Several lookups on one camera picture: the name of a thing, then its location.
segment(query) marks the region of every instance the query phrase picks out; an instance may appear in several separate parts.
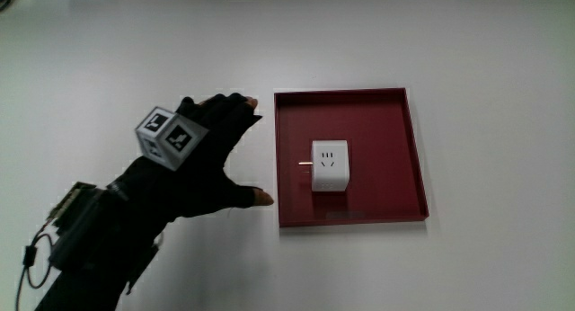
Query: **red tray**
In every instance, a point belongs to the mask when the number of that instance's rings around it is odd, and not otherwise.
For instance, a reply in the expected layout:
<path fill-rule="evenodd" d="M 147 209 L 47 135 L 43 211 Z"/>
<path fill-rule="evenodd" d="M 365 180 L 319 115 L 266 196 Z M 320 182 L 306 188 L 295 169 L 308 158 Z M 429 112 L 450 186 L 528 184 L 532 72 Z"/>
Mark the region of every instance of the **red tray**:
<path fill-rule="evenodd" d="M 405 89 L 275 93 L 279 226 L 429 216 Z M 313 140 L 347 140 L 345 192 L 312 192 Z"/>

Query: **electrical socket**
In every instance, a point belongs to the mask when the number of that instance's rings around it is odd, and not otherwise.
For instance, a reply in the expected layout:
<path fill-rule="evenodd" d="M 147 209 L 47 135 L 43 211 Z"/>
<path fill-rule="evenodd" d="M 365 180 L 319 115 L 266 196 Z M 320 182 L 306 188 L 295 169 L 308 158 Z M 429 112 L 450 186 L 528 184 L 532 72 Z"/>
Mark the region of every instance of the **electrical socket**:
<path fill-rule="evenodd" d="M 312 142 L 312 191 L 345 191 L 349 183 L 346 140 Z"/>

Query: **finger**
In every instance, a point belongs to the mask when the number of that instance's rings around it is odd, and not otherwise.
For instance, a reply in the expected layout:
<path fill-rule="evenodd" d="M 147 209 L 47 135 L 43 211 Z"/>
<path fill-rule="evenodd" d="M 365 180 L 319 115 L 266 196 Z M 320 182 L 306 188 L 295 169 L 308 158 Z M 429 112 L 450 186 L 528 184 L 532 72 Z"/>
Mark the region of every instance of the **finger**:
<path fill-rule="evenodd" d="M 208 113 L 214 106 L 218 103 L 222 102 L 226 97 L 223 94 L 217 94 L 212 96 L 211 98 L 201 102 L 199 104 L 199 109 L 194 111 L 194 113 L 190 116 L 190 118 L 197 123 L 203 125 L 206 128 L 211 128 L 211 126 L 207 126 L 201 123 L 206 113 Z"/>
<path fill-rule="evenodd" d="M 212 106 L 209 111 L 201 118 L 200 123 L 209 126 L 217 125 L 221 120 L 225 119 L 226 116 L 234 110 L 234 108 L 244 102 L 247 102 L 248 98 L 242 96 L 239 93 L 233 93 L 224 100 L 218 102 Z"/>
<path fill-rule="evenodd" d="M 258 100 L 253 99 L 251 96 L 247 96 L 247 99 L 248 99 L 247 103 L 250 104 L 252 108 L 255 109 L 258 106 Z"/>
<path fill-rule="evenodd" d="M 253 126 L 261 116 L 253 115 L 253 108 L 246 103 L 238 105 L 226 118 L 217 125 L 217 130 L 226 134 L 225 150 L 231 151 L 242 138 L 247 129 Z"/>
<path fill-rule="evenodd" d="M 254 207 L 266 207 L 273 204 L 273 198 L 260 188 L 252 188 L 255 199 L 253 201 Z"/>
<path fill-rule="evenodd" d="M 214 193 L 221 207 L 249 208 L 273 204 L 271 196 L 260 188 L 235 184 L 225 174 L 220 183 L 220 191 Z"/>
<path fill-rule="evenodd" d="M 180 113 L 184 117 L 189 118 L 198 107 L 199 106 L 195 104 L 189 96 L 186 96 L 181 100 L 180 107 L 176 110 L 176 113 Z"/>

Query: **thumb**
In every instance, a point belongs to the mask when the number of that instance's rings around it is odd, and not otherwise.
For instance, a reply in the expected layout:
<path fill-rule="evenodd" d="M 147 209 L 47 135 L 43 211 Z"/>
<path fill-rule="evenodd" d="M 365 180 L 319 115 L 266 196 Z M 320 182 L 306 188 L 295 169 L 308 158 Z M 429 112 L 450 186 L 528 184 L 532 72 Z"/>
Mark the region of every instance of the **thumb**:
<path fill-rule="evenodd" d="M 273 204 L 271 196 L 257 187 L 235 185 L 229 194 L 227 204 L 231 207 L 245 209 Z"/>

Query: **gloved hand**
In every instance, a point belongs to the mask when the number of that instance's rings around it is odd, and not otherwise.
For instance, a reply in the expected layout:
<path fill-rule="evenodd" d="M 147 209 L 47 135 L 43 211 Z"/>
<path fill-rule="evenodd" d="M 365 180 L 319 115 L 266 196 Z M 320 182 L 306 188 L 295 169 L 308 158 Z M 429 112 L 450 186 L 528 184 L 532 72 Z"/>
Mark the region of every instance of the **gloved hand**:
<path fill-rule="evenodd" d="M 176 112 L 209 129 L 209 133 L 175 172 L 143 156 L 132 163 L 116 180 L 129 196 L 127 218 L 146 222 L 155 233 L 150 235 L 158 235 L 177 217 L 272 204 L 268 193 L 235 184 L 223 169 L 243 133 L 261 119 L 253 114 L 256 105 L 256 100 L 239 93 L 229 97 L 218 94 L 201 104 L 190 97 L 183 99 Z"/>

